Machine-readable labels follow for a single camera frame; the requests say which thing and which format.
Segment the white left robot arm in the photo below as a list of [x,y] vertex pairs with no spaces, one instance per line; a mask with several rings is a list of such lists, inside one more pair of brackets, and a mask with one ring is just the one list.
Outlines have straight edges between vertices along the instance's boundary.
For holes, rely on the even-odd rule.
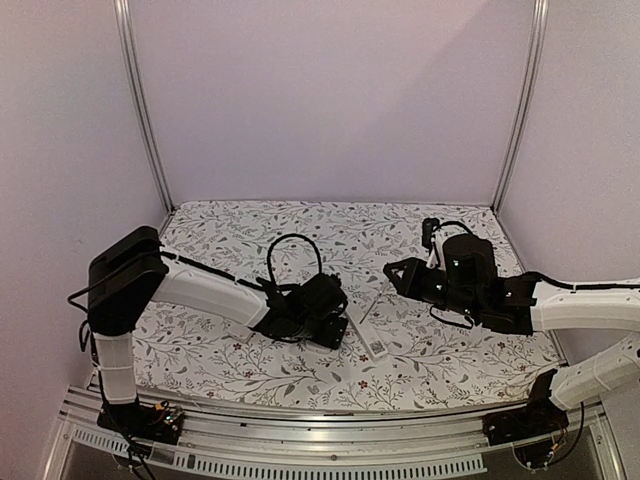
[[80,306],[93,338],[102,391],[111,419],[128,434],[148,426],[137,403],[133,332],[151,303],[183,306],[221,317],[238,327],[234,338],[258,333],[268,339],[309,341],[331,350],[344,337],[348,299],[339,277],[318,271],[303,284],[279,284],[273,276],[253,282],[163,250],[158,231],[142,226],[95,257],[88,285],[67,298]]

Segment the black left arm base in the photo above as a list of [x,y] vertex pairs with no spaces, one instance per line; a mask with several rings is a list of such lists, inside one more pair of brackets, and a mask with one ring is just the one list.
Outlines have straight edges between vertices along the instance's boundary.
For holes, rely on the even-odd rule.
[[133,402],[114,404],[105,397],[97,419],[103,429],[119,433],[126,439],[144,439],[169,445],[177,445],[182,434],[184,410],[171,406],[168,401],[153,406]]

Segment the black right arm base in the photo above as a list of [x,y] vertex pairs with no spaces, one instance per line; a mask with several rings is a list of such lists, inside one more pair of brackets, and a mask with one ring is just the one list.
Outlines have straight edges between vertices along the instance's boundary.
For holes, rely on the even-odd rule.
[[557,372],[551,369],[535,380],[524,406],[482,418],[482,431],[491,446],[560,434],[559,440],[547,438],[515,449],[516,460],[529,469],[546,468],[552,463],[569,426],[566,411],[551,402],[551,382]]

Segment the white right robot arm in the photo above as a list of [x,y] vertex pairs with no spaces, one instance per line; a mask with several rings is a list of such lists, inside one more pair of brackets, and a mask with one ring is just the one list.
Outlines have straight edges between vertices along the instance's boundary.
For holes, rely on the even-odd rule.
[[517,415],[524,435],[537,436],[552,424],[555,407],[572,409],[639,378],[636,284],[568,283],[533,271],[502,277],[492,243],[471,233],[432,233],[427,259],[388,263],[383,272],[399,295],[463,317],[464,329],[526,336],[569,329],[626,332],[613,346],[537,378],[531,392],[542,397]]

